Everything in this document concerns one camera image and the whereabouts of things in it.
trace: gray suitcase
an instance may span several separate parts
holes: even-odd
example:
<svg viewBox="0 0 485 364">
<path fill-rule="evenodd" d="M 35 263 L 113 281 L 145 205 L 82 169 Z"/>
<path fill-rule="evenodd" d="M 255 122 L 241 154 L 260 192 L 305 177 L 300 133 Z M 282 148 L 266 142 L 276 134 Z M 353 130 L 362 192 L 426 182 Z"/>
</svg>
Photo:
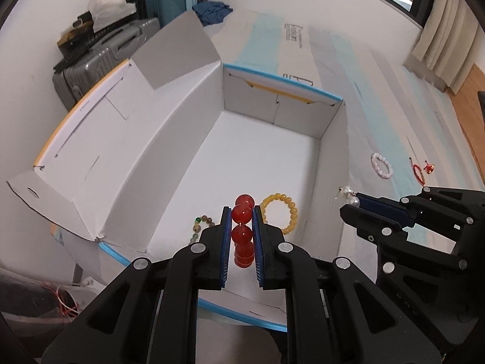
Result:
<svg viewBox="0 0 485 364">
<path fill-rule="evenodd" d="M 54 73 L 54 88 L 66 108 L 71 110 L 95 84 L 131 57 L 158 30 L 157 18 L 134 20 L 106 35 L 71 67 Z"/>
</svg>

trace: blue tape edge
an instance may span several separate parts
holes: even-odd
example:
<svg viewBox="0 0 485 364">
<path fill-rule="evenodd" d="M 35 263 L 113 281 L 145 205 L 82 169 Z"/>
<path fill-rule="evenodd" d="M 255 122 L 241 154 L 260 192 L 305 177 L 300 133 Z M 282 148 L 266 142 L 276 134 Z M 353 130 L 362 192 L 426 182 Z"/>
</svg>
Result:
<svg viewBox="0 0 485 364">
<path fill-rule="evenodd" d="M 263 77 L 266 77 L 266 78 L 269 78 L 269 79 L 274 79 L 274 80 L 277 80 L 277 81 L 280 81 L 280 82 L 283 82 L 283 83 L 287 83 L 289 85 L 299 87 L 299 88 L 302 88 L 302 89 L 305 89 L 305 90 L 310 90 L 311 92 L 316 93 L 319 96 L 325 96 L 325 97 L 331 98 L 334 101 L 343 101 L 343 98 L 340 97 L 340 96 L 336 96 L 335 94 L 326 92 L 326 91 L 321 90 L 321 89 L 317 89 L 315 87 L 305 85 L 305 84 L 300 83 L 300 82 L 295 82 L 294 80 L 291 80 L 291 79 L 283 78 L 282 76 L 278 76 L 278 75 L 274 75 L 274 74 L 268 74 L 267 72 L 253 70 L 252 68 L 241 67 L 239 65 L 228 64 L 228 63 L 224 63 L 224 67 L 227 67 L 227 68 L 230 68 L 230 69 L 233 69 L 233 70 L 237 70 L 237 71 L 248 72 L 249 74 L 255 74 L 255 75 L 263 76 Z"/>
<path fill-rule="evenodd" d="M 125 267 L 128 267 L 132 263 L 130 260 L 120 255 L 116 250 L 114 250 L 112 247 L 104 242 L 100 242 L 99 247 L 103 252 L 109 254 L 111 257 L 113 257 L 113 259 L 117 260 Z M 201 298 L 199 298 L 199 306 L 201 308 L 207 309 L 208 311 L 217 313 L 218 315 L 229 317 L 230 319 L 238 320 L 243 323 L 251 324 L 252 326 L 258 326 L 263 327 L 264 329 L 271 329 L 282 332 L 287 332 L 288 330 L 284 324 L 278 324 L 268 322 L 266 320 L 257 319 L 255 317 L 245 315 L 244 313 L 236 312 L 231 309 L 227 309 L 222 306 L 213 304 L 212 302 L 206 301 Z"/>
</svg>

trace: curtain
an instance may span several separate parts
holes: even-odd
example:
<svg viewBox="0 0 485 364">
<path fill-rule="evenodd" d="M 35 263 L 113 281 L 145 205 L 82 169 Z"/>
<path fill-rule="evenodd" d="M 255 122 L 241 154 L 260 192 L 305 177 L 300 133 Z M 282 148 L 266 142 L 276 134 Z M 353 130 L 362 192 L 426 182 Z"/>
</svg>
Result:
<svg viewBox="0 0 485 364">
<path fill-rule="evenodd" d="M 456 94 L 470 73 L 482 42 L 483 31 L 465 0 L 435 0 L 412 57 Z"/>
</svg>

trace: plastic bag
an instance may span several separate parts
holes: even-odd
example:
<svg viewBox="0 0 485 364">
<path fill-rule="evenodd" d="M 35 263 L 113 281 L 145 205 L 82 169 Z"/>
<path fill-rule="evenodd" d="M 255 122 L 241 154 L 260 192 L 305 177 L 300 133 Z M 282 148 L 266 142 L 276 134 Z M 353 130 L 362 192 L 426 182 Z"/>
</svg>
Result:
<svg viewBox="0 0 485 364">
<path fill-rule="evenodd" d="M 125 0 L 89 0 L 88 10 L 93 16 L 93 30 L 96 33 L 114 22 L 134 14 L 136 6 Z"/>
</svg>

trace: wooden floor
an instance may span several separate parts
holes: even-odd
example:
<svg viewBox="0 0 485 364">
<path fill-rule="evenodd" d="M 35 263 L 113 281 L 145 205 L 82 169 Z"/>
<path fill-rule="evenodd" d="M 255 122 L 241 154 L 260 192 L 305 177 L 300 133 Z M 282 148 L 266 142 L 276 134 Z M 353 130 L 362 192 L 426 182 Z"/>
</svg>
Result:
<svg viewBox="0 0 485 364">
<path fill-rule="evenodd" d="M 452 99 L 461 129 L 485 182 L 485 125 L 478 91 L 485 91 L 485 74 L 474 64 L 460 91 L 453 94 L 448 88 L 446 93 Z"/>
</svg>

